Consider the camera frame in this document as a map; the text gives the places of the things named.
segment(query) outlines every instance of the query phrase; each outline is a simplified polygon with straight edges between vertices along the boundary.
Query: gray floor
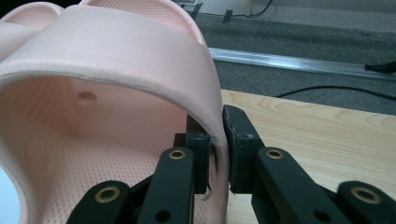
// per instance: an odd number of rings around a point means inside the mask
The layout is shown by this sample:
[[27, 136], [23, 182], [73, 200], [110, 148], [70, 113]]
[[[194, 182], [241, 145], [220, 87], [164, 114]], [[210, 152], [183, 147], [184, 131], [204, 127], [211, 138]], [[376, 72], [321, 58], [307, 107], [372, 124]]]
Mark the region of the gray floor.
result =
[[[396, 61], [396, 34], [198, 15], [210, 48], [236, 49], [344, 63]], [[348, 86], [396, 96], [396, 82], [322, 75], [238, 63], [215, 62], [223, 89], [275, 96], [317, 85]], [[346, 90], [305, 91], [287, 99], [396, 115], [396, 102]]]

